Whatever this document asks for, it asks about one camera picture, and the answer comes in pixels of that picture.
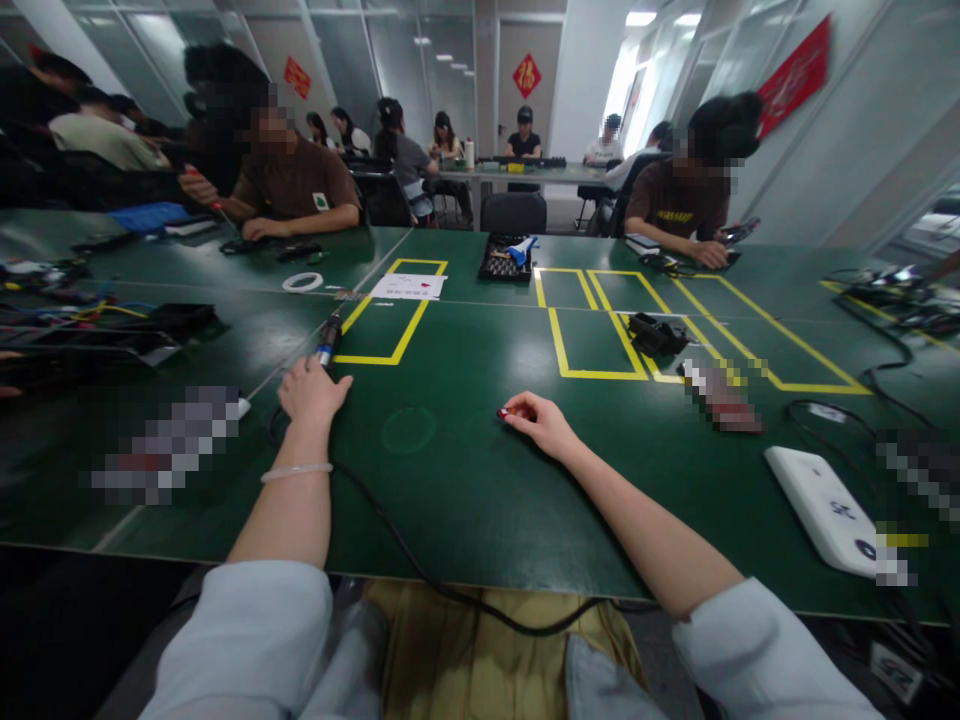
bracelet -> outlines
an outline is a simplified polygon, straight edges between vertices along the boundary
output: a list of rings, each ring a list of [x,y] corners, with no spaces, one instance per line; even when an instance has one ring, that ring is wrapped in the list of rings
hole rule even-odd
[[[265,472],[260,477],[260,482],[266,484],[271,480],[276,480],[278,477],[290,477],[291,475],[303,475],[308,472],[333,472],[333,465],[330,463],[323,463],[322,465],[294,465],[289,468],[276,468],[270,472]]]

tape roll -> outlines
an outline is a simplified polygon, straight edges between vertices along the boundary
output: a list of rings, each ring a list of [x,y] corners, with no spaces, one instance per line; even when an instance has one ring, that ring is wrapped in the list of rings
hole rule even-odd
[[[311,282],[306,283],[305,285],[297,285],[299,282],[303,282],[306,279],[310,279]],[[318,287],[323,285],[323,275],[320,273],[300,273],[299,275],[292,275],[283,281],[281,286],[287,292],[310,292],[311,290],[316,290]]]

paper sheet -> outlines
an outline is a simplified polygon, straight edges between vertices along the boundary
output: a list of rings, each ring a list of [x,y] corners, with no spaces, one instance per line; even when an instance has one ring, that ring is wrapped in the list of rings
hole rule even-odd
[[[446,275],[390,273],[380,278],[370,293],[389,300],[439,300]]]

green table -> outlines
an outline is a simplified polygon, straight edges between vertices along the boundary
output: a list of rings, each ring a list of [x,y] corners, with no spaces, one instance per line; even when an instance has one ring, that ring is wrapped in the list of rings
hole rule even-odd
[[[99,222],[69,213],[0,215],[0,250],[62,256],[81,221]],[[11,240],[13,234],[19,240]],[[562,468],[496,419],[507,398],[530,389],[557,401],[584,441],[793,610],[888,616],[869,581],[819,559],[762,458],[770,445],[805,447],[783,420],[792,399],[839,402],[879,427],[910,424],[855,380],[865,367],[897,357],[896,349],[836,307],[833,291],[818,282],[831,269],[856,266],[854,253],[746,247],[725,276],[675,282],[639,271],[622,243],[542,237],[536,281],[519,286],[478,281],[484,241],[466,232],[360,228],[325,237],[331,254],[318,268],[328,284],[362,290],[390,270],[448,277],[438,302],[373,300],[345,309],[350,327],[339,367],[356,383],[332,440],[334,460],[366,479],[438,577],[648,596]],[[280,370],[311,347],[335,301],[322,292],[278,292],[284,278],[307,269],[303,263],[279,265],[269,254],[224,257],[216,242],[138,243],[95,256],[91,264],[97,282],[120,274],[122,301],[212,302],[229,329],[156,373],[127,373],[109,385],[22,403],[0,417],[7,478],[0,542],[221,561],[275,453],[265,426]],[[638,357],[616,312],[637,310],[682,315],[676,322],[697,342],[677,360]],[[956,427],[956,341],[907,340],[916,363],[908,372],[888,373],[885,386],[935,422]],[[768,431],[713,430],[677,379],[684,358],[731,360],[748,380],[748,396]],[[253,407],[239,437],[188,477],[172,505],[105,505],[101,493],[84,487],[82,473],[100,467],[122,438],[159,417],[161,403],[180,399],[185,385],[201,384],[238,385]],[[872,445],[852,428],[823,429],[871,467]],[[910,555],[921,587],[906,594],[921,619],[942,621],[923,585],[945,559],[957,559],[945,525],[892,474],[872,472],[882,489],[874,495],[839,462],[835,467],[875,519],[930,535],[935,547]],[[346,478],[334,475],[333,495],[329,569],[412,577]]]
[[[583,163],[567,163],[562,168],[534,168],[528,167],[524,173],[507,172],[507,166],[496,168],[481,167],[480,164],[473,170],[457,165],[451,160],[444,160],[440,164],[440,177],[448,180],[466,180],[471,184],[474,203],[480,202],[480,183],[483,180],[531,183],[534,185],[603,185],[604,168],[591,167]],[[480,211],[473,214],[473,229],[480,231]]]

red sign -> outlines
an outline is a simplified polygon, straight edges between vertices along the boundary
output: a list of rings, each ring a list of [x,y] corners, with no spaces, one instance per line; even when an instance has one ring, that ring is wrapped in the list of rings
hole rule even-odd
[[[823,87],[829,60],[830,16],[827,15],[757,91],[763,98],[761,138]]]
[[[530,97],[530,93],[540,84],[541,77],[540,71],[537,69],[537,64],[533,61],[533,57],[530,53],[527,53],[523,62],[520,63],[520,67],[513,73],[513,81],[517,84],[517,89],[520,91],[520,94],[523,95],[524,100]]]
[[[293,85],[293,89],[297,91],[297,95],[304,100],[307,99],[307,93],[310,92],[310,83],[312,81],[306,71],[300,67],[292,57],[287,57],[287,67],[283,71],[283,79]]]

